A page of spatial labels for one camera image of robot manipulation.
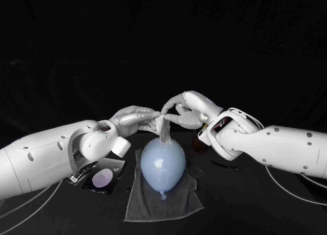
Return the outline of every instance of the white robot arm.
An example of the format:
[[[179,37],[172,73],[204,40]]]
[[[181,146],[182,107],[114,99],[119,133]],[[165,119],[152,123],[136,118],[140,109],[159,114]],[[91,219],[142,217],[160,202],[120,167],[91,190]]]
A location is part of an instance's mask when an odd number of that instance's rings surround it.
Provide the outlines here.
[[[168,114],[175,105],[181,115]],[[199,139],[227,160],[233,161],[246,152],[263,165],[327,179],[327,134],[282,126],[264,128],[260,122],[254,125],[247,113],[235,108],[224,112],[195,91],[171,99],[162,114],[189,129],[198,129],[204,122],[208,124]],[[231,121],[217,131],[227,119]]]
[[[110,120],[87,120],[38,132],[0,150],[0,200],[39,190],[77,173],[113,151],[120,157],[132,146],[123,138],[139,130],[156,133],[160,112],[139,106]],[[84,158],[74,158],[72,148]]]

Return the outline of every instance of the robotic hand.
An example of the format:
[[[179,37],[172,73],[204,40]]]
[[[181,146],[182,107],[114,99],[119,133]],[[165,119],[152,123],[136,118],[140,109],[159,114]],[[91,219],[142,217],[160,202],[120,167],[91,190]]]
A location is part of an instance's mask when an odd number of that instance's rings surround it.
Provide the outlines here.
[[[181,115],[168,114],[175,105]],[[162,114],[188,129],[207,123],[198,137],[227,160],[246,152],[263,165],[327,179],[327,134],[282,126],[264,128],[246,112],[237,108],[224,111],[195,91],[175,96]]]
[[[87,120],[38,132],[0,150],[0,200],[54,185],[113,151],[124,157],[123,138],[137,130],[158,134],[150,108],[130,106],[110,120]],[[74,158],[74,148],[84,158]]]

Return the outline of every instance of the black table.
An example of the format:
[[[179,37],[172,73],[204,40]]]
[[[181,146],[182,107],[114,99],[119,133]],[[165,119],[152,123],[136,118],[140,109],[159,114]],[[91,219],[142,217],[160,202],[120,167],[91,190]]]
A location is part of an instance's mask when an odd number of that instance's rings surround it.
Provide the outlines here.
[[[181,143],[188,166],[198,181],[197,194],[205,209],[188,218],[153,223],[123,222],[130,188],[135,181],[137,149],[158,136],[137,133],[127,137],[132,148],[126,154],[122,179],[111,195],[94,193],[62,182],[60,190],[36,215],[8,234],[327,234],[327,214],[319,205],[290,196],[276,185],[264,166],[243,154],[233,162],[212,148],[201,154],[192,150],[192,132],[172,133]],[[241,171],[217,166],[211,160],[241,167]],[[315,200],[295,174],[272,169],[282,185],[299,196]],[[0,232],[13,227],[38,210],[55,188],[0,221]],[[38,193],[10,198],[0,214],[16,208]]]

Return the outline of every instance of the black background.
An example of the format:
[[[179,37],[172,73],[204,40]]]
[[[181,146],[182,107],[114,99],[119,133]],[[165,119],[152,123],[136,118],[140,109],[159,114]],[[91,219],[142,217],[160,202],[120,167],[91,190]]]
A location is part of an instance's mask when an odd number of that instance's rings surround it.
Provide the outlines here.
[[[189,90],[327,133],[327,1],[0,2],[0,149]]]

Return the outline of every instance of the light blue balloon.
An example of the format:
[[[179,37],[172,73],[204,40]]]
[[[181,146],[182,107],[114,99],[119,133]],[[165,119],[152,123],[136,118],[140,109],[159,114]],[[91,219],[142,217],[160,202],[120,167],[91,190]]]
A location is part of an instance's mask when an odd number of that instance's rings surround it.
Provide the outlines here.
[[[163,143],[160,138],[147,143],[142,153],[140,166],[146,181],[160,192],[165,200],[165,192],[176,186],[186,167],[184,148],[175,139],[172,139],[172,144]]]

